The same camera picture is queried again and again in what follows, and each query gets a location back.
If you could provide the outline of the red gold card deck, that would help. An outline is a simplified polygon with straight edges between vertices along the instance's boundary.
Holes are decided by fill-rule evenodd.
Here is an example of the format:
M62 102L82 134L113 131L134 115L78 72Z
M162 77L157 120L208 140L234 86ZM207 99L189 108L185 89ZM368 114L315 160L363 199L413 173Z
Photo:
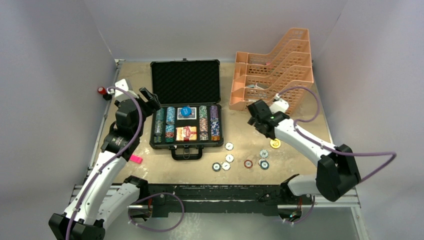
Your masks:
M176 128L177 142L194 142L198 140L198 133L196 126L184 126Z

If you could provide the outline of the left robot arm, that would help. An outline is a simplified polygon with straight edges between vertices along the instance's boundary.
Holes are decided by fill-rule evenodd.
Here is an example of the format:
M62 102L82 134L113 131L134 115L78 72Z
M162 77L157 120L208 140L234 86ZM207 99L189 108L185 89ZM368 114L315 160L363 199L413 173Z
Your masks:
M127 98L116 100L116 121L110 126L97 162L81 190L63 213L54 213L48 221L58 240L102 240L110 225L131 203L142 205L149 199L147 181L134 176L111 197L107 197L107 193L138 147L146 118L161 105L157 95L145 87L139 91L146 101L119 87L112 86L109 90L115 96L123 93Z

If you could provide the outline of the blue round button chip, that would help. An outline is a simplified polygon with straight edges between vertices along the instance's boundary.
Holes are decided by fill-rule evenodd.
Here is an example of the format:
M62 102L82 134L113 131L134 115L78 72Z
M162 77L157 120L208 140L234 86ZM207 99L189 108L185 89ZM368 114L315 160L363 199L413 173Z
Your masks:
M180 110L180 114L182 117L190 117L192 115L193 111L189 106L184 106Z

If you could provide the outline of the blue playing card deck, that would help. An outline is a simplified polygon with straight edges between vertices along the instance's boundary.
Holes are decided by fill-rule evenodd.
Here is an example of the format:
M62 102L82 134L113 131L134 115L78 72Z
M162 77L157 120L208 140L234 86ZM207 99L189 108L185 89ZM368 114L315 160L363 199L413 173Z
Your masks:
M177 109L177 120L196 120L197 108L196 107L179 107Z

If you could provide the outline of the yellow round button chip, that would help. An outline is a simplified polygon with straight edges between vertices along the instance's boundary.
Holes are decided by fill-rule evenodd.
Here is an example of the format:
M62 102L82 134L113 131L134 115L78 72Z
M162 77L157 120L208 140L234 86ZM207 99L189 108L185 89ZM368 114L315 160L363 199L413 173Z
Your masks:
M281 141L279 139L272 139L270 140L269 144L273 149L278 149L281 147Z

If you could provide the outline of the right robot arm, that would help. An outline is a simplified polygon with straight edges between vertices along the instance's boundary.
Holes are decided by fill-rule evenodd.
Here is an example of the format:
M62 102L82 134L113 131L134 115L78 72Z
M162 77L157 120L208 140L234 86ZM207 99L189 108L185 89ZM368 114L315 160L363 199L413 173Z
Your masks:
M282 111L272 111L258 100L248 107L251 115L248 124L271 140L280 140L309 159L316 166L316 174L295 174L281 184L280 196L288 204L302 195L321 195L330 202L337 201L362 180L352 155L352 149L319 139Z

